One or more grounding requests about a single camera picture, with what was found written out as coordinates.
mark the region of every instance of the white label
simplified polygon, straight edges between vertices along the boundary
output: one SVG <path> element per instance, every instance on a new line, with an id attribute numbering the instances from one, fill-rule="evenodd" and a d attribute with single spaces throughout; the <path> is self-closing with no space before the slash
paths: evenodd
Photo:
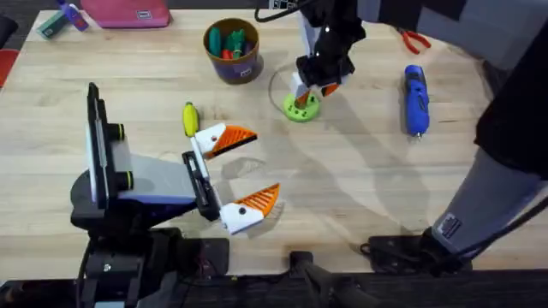
<path id="1" fill-rule="evenodd" d="M 152 19 L 152 13 L 149 10 L 137 11 L 137 18 L 140 20 Z"/>

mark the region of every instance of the red marker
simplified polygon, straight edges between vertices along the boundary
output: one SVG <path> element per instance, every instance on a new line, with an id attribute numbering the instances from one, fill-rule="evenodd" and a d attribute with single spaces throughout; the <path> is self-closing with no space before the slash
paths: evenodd
<path id="1" fill-rule="evenodd" d="M 230 60 L 232 59 L 232 55 L 230 55 L 230 51 L 229 50 L 223 50 L 223 52 L 221 52 L 221 55 L 222 55 L 222 58 L 224 60 Z"/>

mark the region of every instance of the black mount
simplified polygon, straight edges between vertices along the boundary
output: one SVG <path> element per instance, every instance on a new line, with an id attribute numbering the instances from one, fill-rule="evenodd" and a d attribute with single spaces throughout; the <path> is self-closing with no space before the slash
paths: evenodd
<path id="1" fill-rule="evenodd" d="M 403 308 L 400 303 L 381 300 L 366 293 L 353 281 L 333 275 L 313 263 L 310 252 L 289 254 L 290 273 L 302 275 L 308 285 L 314 308 Z"/>
<path id="2" fill-rule="evenodd" d="M 178 228 L 153 229 L 121 239 L 92 237 L 83 263 L 86 279 L 83 286 L 78 284 L 80 304 L 93 308 L 97 302 L 123 301 L 124 307 L 133 308 L 166 285 L 172 290 L 177 281 L 171 279 L 173 275 L 226 274 L 228 260 L 227 239 L 183 239 Z"/>
<path id="3" fill-rule="evenodd" d="M 473 257 L 448 259 L 451 253 L 432 238 L 430 228 L 422 235 L 372 236 L 360 250 L 380 274 L 440 276 L 472 270 Z"/>

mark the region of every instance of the green 3d printed base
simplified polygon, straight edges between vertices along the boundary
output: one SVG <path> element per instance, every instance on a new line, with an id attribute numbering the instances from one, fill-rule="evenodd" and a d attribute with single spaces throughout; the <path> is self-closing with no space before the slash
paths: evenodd
<path id="1" fill-rule="evenodd" d="M 310 93 L 307 100 L 307 106 L 304 109 L 295 107 L 295 95 L 289 94 L 283 100 L 283 113 L 291 120 L 297 122 L 306 122 L 315 118 L 319 113 L 319 99 Z"/>

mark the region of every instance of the cup of markers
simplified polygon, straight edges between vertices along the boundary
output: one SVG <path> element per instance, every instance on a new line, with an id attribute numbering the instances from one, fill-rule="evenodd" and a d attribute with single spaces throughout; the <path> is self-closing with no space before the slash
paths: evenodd
<path id="1" fill-rule="evenodd" d="M 204 48 L 226 83 L 240 85 L 258 76 L 259 33 L 251 23 L 238 18 L 215 22 L 205 31 Z"/>

